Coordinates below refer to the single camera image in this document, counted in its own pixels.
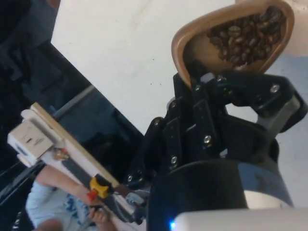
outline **hand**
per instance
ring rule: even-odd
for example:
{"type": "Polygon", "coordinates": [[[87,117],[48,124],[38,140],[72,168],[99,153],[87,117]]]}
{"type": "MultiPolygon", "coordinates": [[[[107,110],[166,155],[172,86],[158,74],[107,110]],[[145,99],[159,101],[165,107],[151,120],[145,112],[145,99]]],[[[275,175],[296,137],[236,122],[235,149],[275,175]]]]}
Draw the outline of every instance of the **hand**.
{"type": "Polygon", "coordinates": [[[102,211],[95,211],[94,208],[90,209],[89,218],[95,222],[99,231],[116,231],[115,226],[109,220],[108,216],[102,211]]]}
{"type": "Polygon", "coordinates": [[[89,190],[82,185],[77,185],[75,187],[74,192],[75,192],[74,196],[79,198],[83,203],[87,205],[101,205],[102,204],[98,198],[94,199],[93,201],[90,201],[88,198],[89,190]]]}

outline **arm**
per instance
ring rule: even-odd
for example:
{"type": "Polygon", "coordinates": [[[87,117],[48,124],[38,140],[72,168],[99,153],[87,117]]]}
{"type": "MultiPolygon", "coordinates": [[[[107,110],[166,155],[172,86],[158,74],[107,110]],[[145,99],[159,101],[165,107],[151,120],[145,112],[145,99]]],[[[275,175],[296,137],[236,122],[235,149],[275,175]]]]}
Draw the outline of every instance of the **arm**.
{"type": "Polygon", "coordinates": [[[87,198],[89,190],[54,167],[45,166],[42,171],[40,171],[35,181],[43,186],[62,189],[79,198],[82,202],[90,204],[87,198]]]}

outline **white electrical outlet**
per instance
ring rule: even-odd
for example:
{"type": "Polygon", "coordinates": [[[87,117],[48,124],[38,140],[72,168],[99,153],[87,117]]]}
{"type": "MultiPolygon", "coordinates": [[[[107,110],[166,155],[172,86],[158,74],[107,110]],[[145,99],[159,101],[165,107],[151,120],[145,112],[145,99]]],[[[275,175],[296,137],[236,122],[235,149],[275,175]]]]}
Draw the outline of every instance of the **white electrical outlet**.
{"type": "Polygon", "coordinates": [[[30,120],[25,120],[8,135],[8,144],[18,153],[18,158],[26,165],[32,166],[54,144],[30,120]]]}

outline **white surface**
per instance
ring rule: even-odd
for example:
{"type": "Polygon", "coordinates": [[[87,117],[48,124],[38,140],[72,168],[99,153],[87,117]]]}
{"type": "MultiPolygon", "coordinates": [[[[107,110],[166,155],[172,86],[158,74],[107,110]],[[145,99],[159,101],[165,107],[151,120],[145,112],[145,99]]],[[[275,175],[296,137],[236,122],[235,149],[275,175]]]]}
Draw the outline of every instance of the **white surface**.
{"type": "Polygon", "coordinates": [[[174,96],[171,41],[234,0],[62,0],[52,44],[141,133],[174,96]]]}
{"type": "MultiPolygon", "coordinates": [[[[174,96],[171,40],[231,0],[62,0],[53,45],[142,133],[174,96]]],[[[308,102],[308,58],[282,56],[270,73],[290,78],[308,102]]],[[[232,114],[256,119],[250,110],[232,114]]],[[[295,206],[308,206],[308,119],[278,137],[282,176],[295,206]]]]}
{"type": "Polygon", "coordinates": [[[308,209],[190,212],[175,219],[173,231],[306,231],[308,209]]]}

